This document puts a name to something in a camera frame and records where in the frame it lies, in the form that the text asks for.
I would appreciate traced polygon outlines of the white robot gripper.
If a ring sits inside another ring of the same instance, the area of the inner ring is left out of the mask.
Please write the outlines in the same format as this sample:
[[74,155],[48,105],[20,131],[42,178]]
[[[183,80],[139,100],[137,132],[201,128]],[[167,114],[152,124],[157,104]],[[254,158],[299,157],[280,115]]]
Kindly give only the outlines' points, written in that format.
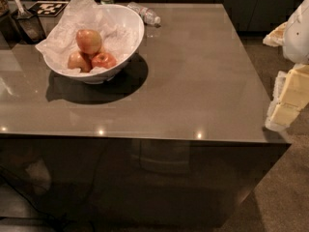
[[309,103],[309,0],[303,2],[283,22],[267,34],[263,44],[283,45],[283,55],[295,63],[288,72],[280,71],[274,88],[265,126],[271,131],[288,128]]

